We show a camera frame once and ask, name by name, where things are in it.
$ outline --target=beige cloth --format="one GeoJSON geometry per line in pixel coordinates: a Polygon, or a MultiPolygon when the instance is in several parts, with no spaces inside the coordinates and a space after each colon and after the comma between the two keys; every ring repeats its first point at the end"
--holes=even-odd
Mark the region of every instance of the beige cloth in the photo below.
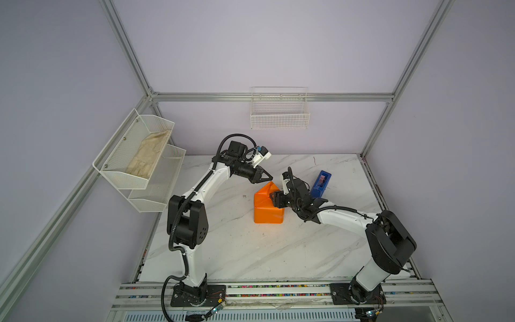
{"type": "Polygon", "coordinates": [[[159,154],[166,144],[166,139],[170,130],[152,133],[147,136],[140,145],[138,152],[132,158],[127,170],[128,174],[138,176],[141,178],[149,179],[152,169],[154,169],[159,154]]]}

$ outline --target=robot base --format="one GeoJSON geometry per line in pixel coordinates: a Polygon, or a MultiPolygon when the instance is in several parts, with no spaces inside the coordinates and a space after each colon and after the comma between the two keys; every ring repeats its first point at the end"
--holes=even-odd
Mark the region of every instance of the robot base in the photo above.
{"type": "Polygon", "coordinates": [[[225,285],[208,285],[207,276],[198,287],[191,287],[183,282],[174,286],[170,306],[176,307],[214,307],[220,298],[225,298],[225,285]]]}
{"type": "MultiPolygon", "coordinates": [[[[331,288],[331,297],[333,298],[333,304],[335,305],[346,305],[346,304],[354,304],[356,303],[351,300],[352,293],[349,290],[350,283],[333,283],[330,284],[329,287],[331,288]]],[[[372,291],[372,298],[366,301],[363,304],[380,304],[381,301],[377,299],[378,298],[383,300],[383,303],[386,303],[386,298],[383,293],[383,289],[381,288],[381,285],[379,284],[376,286],[376,288],[372,291]]]]}

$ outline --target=black mounting plate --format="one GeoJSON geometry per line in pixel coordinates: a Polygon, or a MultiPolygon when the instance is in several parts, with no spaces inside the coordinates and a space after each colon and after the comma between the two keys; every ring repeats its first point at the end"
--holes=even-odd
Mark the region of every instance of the black mounting plate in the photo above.
{"type": "MultiPolygon", "coordinates": [[[[201,307],[214,307],[218,305],[218,299],[225,299],[226,295],[226,286],[225,285],[208,285],[208,294],[205,298],[205,301],[201,307]]],[[[179,288],[179,283],[174,286],[174,294],[171,297],[170,306],[173,308],[177,307],[192,307],[191,303],[188,302],[186,297],[181,296],[182,291],[179,288]]]]}
{"type": "MultiPolygon", "coordinates": [[[[347,305],[347,304],[354,304],[350,298],[351,298],[351,292],[349,290],[350,283],[332,283],[329,284],[329,287],[331,289],[331,297],[333,298],[333,304],[334,305],[347,305]]],[[[381,288],[381,284],[376,286],[374,290],[372,291],[372,294],[377,296],[378,298],[383,300],[383,303],[386,303],[386,298],[383,293],[383,289],[381,288]]],[[[375,296],[372,296],[371,299],[366,301],[363,304],[380,304],[381,301],[379,301],[375,296]]]]}

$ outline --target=wire mesh basket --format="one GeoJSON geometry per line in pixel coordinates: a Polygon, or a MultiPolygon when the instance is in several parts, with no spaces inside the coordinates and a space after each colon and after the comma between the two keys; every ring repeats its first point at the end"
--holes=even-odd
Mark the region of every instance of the wire mesh basket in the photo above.
{"type": "Polygon", "coordinates": [[[177,182],[185,154],[185,149],[167,144],[147,188],[144,190],[132,190],[127,200],[139,212],[164,211],[177,182]]]}
{"type": "Polygon", "coordinates": [[[139,212],[161,212],[171,197],[186,150],[168,144],[173,122],[134,113],[134,121],[111,154],[102,162],[100,153],[93,167],[139,212]]]}
{"type": "Polygon", "coordinates": [[[306,87],[253,87],[250,127],[264,129],[307,129],[310,111],[306,87]]]}
{"type": "Polygon", "coordinates": [[[174,123],[155,115],[137,115],[123,139],[121,139],[113,152],[109,155],[104,166],[97,169],[117,189],[145,189],[153,175],[166,142],[170,139],[174,123]],[[145,164],[145,173],[131,173],[129,166],[136,153],[140,150],[142,142],[152,133],[163,133],[160,137],[161,146],[153,147],[153,159],[145,164]]]}

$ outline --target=marble surface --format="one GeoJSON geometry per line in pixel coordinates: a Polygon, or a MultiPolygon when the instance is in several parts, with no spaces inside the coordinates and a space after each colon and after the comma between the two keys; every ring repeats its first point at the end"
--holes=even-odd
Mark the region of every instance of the marble surface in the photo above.
{"type": "MultiPolygon", "coordinates": [[[[174,194],[190,189],[207,171],[211,157],[186,156],[174,194]]],[[[310,185],[321,170],[327,171],[332,177],[324,198],[366,212],[381,211],[357,155],[273,155],[261,166],[273,175],[278,187],[288,166],[310,185]]],[[[206,205],[209,233],[201,246],[210,281],[351,278],[370,259],[365,238],[330,225],[304,223],[289,208],[282,224],[255,224],[253,197],[265,184],[233,176],[206,205]]],[[[153,236],[140,275],[142,282],[162,282],[168,275],[182,274],[180,252],[168,250],[166,213],[153,236]]],[[[408,276],[401,271],[397,277],[408,276]]]]}

